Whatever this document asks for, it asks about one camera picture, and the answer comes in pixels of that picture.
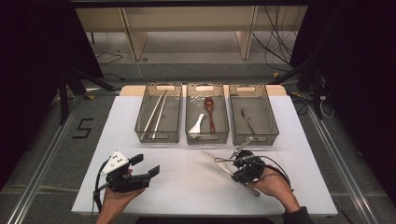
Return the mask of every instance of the hand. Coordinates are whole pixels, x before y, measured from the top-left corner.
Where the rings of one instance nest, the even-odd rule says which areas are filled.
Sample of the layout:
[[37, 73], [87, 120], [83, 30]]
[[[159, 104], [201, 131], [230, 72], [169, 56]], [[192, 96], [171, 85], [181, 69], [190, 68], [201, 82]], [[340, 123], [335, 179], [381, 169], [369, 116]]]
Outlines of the hand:
[[119, 216], [128, 203], [143, 193], [145, 189], [138, 189], [127, 193], [113, 192], [110, 188], [106, 188], [105, 198], [103, 199], [102, 211], [96, 224], [112, 223]]
[[282, 175], [270, 168], [264, 169], [260, 180], [247, 184], [268, 196], [276, 197], [285, 207], [286, 213], [292, 213], [300, 209], [300, 205], [291, 191], [288, 182], [286, 182]]

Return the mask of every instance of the transparent plastic bin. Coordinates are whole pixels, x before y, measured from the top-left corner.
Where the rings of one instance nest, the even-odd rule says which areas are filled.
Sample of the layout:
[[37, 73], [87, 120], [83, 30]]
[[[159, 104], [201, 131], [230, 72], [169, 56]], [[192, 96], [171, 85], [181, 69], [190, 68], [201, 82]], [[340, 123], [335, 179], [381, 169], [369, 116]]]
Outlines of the transparent plastic bin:
[[[209, 112], [205, 108], [205, 98], [211, 97], [214, 102], [212, 118], [215, 132], [210, 131]], [[204, 114], [199, 133], [189, 133], [199, 116]], [[230, 132], [227, 106], [221, 83], [188, 83], [186, 96], [186, 136], [189, 145], [226, 144]]]
[[271, 146], [279, 130], [263, 84], [230, 85], [233, 144], [240, 146], [249, 137], [250, 146]]
[[151, 82], [147, 84], [134, 126], [134, 131], [141, 143], [178, 143], [182, 108], [181, 94], [181, 83]]

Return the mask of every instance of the white spatula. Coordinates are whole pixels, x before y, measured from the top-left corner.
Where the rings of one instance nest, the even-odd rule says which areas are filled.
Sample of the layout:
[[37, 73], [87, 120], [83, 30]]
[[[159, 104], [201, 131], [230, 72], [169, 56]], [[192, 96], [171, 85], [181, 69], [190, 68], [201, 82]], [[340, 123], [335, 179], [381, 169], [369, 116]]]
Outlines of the white spatula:
[[189, 130], [189, 133], [200, 133], [201, 132], [201, 120], [204, 117], [204, 114], [200, 114], [197, 122], [194, 126]]

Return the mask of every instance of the sleeve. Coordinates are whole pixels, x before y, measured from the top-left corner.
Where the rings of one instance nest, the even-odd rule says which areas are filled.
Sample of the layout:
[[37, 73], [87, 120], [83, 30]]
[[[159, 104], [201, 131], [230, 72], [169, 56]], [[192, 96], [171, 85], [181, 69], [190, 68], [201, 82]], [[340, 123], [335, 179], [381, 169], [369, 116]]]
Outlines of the sleeve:
[[306, 210], [306, 207], [301, 207], [300, 210], [290, 214], [283, 215], [285, 224], [313, 224], [311, 217]]

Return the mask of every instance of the red spoon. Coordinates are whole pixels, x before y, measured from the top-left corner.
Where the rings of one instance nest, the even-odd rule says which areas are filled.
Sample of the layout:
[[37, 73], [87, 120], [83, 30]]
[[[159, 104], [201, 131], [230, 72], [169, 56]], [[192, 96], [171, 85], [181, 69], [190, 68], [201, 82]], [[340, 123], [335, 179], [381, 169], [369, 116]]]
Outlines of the red spoon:
[[212, 110], [215, 107], [215, 103], [213, 102], [213, 99], [211, 97], [206, 97], [204, 104], [205, 104], [205, 108], [207, 109], [207, 111], [209, 111], [210, 132], [214, 133], [215, 132], [215, 124], [213, 123]]

